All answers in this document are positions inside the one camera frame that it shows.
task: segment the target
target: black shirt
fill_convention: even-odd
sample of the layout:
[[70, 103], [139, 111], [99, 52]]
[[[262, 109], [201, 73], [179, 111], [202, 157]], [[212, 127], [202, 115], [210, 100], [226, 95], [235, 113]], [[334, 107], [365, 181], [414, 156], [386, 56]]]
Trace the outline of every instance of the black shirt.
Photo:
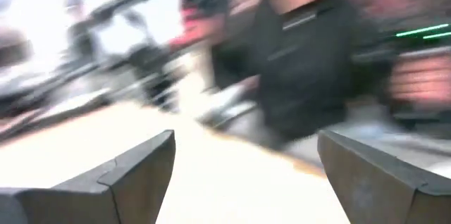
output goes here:
[[260, 75], [268, 126], [304, 137], [345, 119], [355, 18], [346, 0], [318, 0], [285, 15], [262, 0], [249, 65]]

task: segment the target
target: gym equipment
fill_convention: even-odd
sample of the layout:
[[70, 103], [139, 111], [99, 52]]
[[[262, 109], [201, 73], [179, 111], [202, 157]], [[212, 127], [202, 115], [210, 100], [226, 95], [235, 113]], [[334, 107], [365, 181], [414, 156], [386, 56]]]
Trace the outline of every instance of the gym equipment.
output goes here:
[[329, 130], [320, 132], [318, 151], [351, 223], [451, 221], [450, 179]]
[[174, 158], [168, 130], [55, 187], [0, 188], [0, 223], [155, 223]]
[[[62, 61], [45, 74], [44, 80], [23, 79], [18, 71], [14, 80], [5, 81], [7, 86], [19, 87], [20, 91], [3, 99], [0, 114], [8, 122], [0, 132], [0, 140], [28, 128], [40, 128], [38, 122], [49, 125], [48, 121], [80, 113], [75, 111], [89, 112], [130, 98], [174, 111], [177, 99], [173, 86], [177, 78], [167, 70], [170, 68], [167, 64], [180, 52], [157, 47], [147, 32], [145, 15], [130, 9], [146, 1], [113, 0], [72, 25], [68, 29], [68, 47], [60, 54]], [[74, 10], [80, 3], [82, 0], [68, 0], [66, 6]], [[132, 38], [105, 39], [105, 35], [114, 36], [118, 32], [131, 33]], [[23, 84], [27, 80], [32, 84], [25, 89]], [[57, 108], [65, 102], [77, 105]]]

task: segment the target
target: hand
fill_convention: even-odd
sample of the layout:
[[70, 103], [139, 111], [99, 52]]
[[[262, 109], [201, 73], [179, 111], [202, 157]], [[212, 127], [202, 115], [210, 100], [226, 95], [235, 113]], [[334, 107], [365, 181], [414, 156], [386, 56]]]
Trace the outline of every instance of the hand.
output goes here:
[[259, 76], [255, 75], [249, 78], [246, 78], [245, 80], [243, 80], [240, 84], [243, 84], [246, 89], [256, 89], [259, 86]]
[[451, 103], [451, 58], [400, 61], [393, 71], [390, 91], [395, 99], [417, 104]]
[[185, 30], [181, 37], [171, 42], [173, 46], [194, 44], [208, 37], [215, 37], [215, 40], [221, 39], [219, 35], [222, 33], [223, 17], [218, 15], [210, 18], [191, 18], [190, 16], [195, 13], [195, 9], [183, 11]]

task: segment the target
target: black jacket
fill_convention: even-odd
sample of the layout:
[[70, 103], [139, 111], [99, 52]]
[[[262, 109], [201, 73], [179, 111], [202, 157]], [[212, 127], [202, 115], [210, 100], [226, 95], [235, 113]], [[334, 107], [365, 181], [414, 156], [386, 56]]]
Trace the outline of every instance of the black jacket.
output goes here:
[[260, 75], [268, 126], [303, 137], [345, 119], [355, 19], [346, 0], [318, 0], [287, 15], [262, 0], [249, 66]]

